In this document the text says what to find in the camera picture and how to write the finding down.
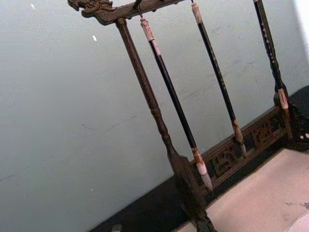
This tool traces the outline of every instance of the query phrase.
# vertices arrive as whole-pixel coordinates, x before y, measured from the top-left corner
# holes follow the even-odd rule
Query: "calligraphy brush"
[[[177,94],[176,94],[176,91],[174,89],[174,86],[173,86],[173,83],[169,77],[169,73],[166,69],[166,66],[163,62],[163,59],[162,59],[162,56],[161,56],[161,52],[159,50],[159,47],[155,41],[155,38],[153,36],[153,33],[152,33],[152,30],[149,26],[149,23],[148,23],[148,20],[146,18],[144,18],[141,13],[140,13],[140,16],[141,16],[141,26],[145,32],[145,35],[147,37],[147,40],[148,40],[148,43],[151,47],[151,50],[154,54],[154,57],[155,57],[155,60],[158,64],[158,67],[161,71],[161,74],[163,76],[163,79],[165,81],[165,84],[167,86],[167,89],[169,91],[169,94],[171,96],[171,99],[173,101],[173,104],[176,108],[176,112],[178,114],[178,117],[180,119],[180,122],[183,126],[183,130],[185,132],[185,135],[187,137],[187,140],[190,144],[190,147],[192,149],[192,153],[193,153],[193,156],[194,156],[194,160],[196,162],[196,165],[197,165],[197,169],[198,169],[198,172],[200,173],[201,175],[201,178],[205,184],[205,186],[207,188],[209,188],[211,191],[212,191],[212,183],[211,183],[211,179],[210,179],[210,176],[208,175],[208,172],[207,172],[207,168],[206,168],[206,165],[205,165],[205,162],[197,148],[197,145],[195,143],[195,140],[194,140],[194,137],[191,133],[191,130],[190,130],[190,127],[189,127],[189,124],[187,122],[187,119],[184,115],[184,112],[183,112],[183,109],[180,105],[180,102],[179,102],[179,99],[177,97]]]
[[[263,41],[264,41],[264,45],[266,48],[266,52],[270,61],[270,67],[272,70],[272,74],[274,76],[275,79],[275,83],[276,83],[276,89],[278,90],[278,95],[279,95],[279,99],[280,99],[280,104],[281,107],[284,111],[284,114],[287,118],[287,130],[288,130],[288,137],[289,139],[293,139],[293,135],[292,135],[292,131],[291,131],[291,127],[290,127],[290,114],[289,114],[289,104],[288,101],[286,99],[286,95],[284,92],[284,83],[281,79],[281,73],[280,73],[280,69],[279,69],[279,64],[276,58],[276,51],[275,51],[275,46],[274,43],[272,41],[272,37],[271,37],[271,33],[270,33],[270,29],[269,29],[269,25],[268,25],[268,21],[267,21],[267,17],[266,17],[266,13],[264,10],[264,6],[263,6],[263,2],[262,0],[253,0],[254,2],[254,6],[255,6],[255,10],[256,10],[256,14],[260,23],[260,29],[261,29],[261,33],[263,36]]]
[[[191,2],[192,2],[193,14],[194,14],[195,19],[197,21],[197,25],[198,25],[199,31],[202,35],[204,44],[205,44],[207,52],[208,52],[208,55],[211,59],[211,64],[212,64],[213,70],[216,74],[216,77],[217,77],[217,80],[218,80],[218,83],[219,83],[219,86],[220,86],[220,90],[222,92],[222,95],[223,95],[223,98],[224,98],[224,101],[225,101],[225,105],[226,105],[230,120],[232,122],[232,127],[233,127],[233,130],[234,130],[235,139],[240,145],[241,153],[242,153],[243,157],[246,157],[247,152],[246,152],[246,146],[245,146],[245,143],[244,143],[244,139],[243,139],[241,130],[239,128],[238,122],[236,120],[234,110],[233,110],[233,107],[232,107],[232,103],[231,103],[230,98],[228,96],[226,86],[225,86],[225,83],[224,83],[224,80],[223,80],[223,77],[222,77],[216,56],[215,56],[213,48],[211,46],[211,42],[210,42],[209,37],[207,35],[206,29],[205,29],[205,26],[204,26],[204,23],[203,23],[203,20],[202,20],[202,17],[201,17],[199,8],[198,8],[198,5],[193,0],[191,0]]]

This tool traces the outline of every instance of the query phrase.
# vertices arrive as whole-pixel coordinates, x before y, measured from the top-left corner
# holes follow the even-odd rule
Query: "brush tip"
[[[245,158],[247,158],[247,150],[246,150],[245,144],[241,145],[240,148],[241,148],[241,154],[242,154],[242,156],[245,157]]]
[[[208,173],[206,173],[205,175],[201,175],[201,177],[202,177],[202,180],[203,180],[204,184],[206,185],[206,187],[210,191],[213,191],[211,178],[209,177]]]

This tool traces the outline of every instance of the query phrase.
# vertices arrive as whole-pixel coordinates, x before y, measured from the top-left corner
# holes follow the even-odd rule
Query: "carved wooden crossbar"
[[[171,4],[177,4],[180,1],[184,0],[144,0],[140,4],[140,11],[141,13],[155,11]],[[120,7],[113,7],[109,0],[68,0],[68,3],[77,11],[80,7],[84,8],[82,16],[86,18],[95,17],[100,24],[105,26],[115,23],[119,18],[131,19],[139,15],[134,3]]]

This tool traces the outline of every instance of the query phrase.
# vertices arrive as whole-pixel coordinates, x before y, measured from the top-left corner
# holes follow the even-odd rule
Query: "decorative lattice carving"
[[[267,120],[256,129],[252,131],[252,137],[255,147],[260,147],[263,143],[267,142],[273,136],[273,128],[271,121]]]
[[[231,169],[237,163],[236,146],[230,145],[219,155],[215,156],[211,162],[214,166],[216,175],[219,177]]]

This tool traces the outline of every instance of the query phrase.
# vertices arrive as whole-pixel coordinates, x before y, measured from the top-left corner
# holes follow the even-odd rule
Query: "beige cloth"
[[[284,149],[207,212],[219,232],[309,232],[297,227],[300,222],[291,227],[308,204],[309,155]],[[304,220],[309,223],[309,216]],[[188,224],[180,232],[196,229]]]

